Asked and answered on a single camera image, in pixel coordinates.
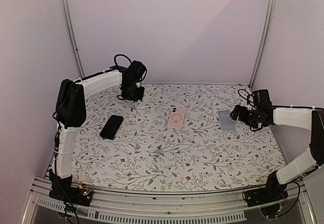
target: pink phone case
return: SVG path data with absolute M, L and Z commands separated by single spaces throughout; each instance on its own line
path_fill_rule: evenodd
M 186 115 L 186 110 L 183 108 L 173 108 L 170 113 L 170 117 L 167 123 L 167 127 L 170 129 L 182 129 L 184 116 Z

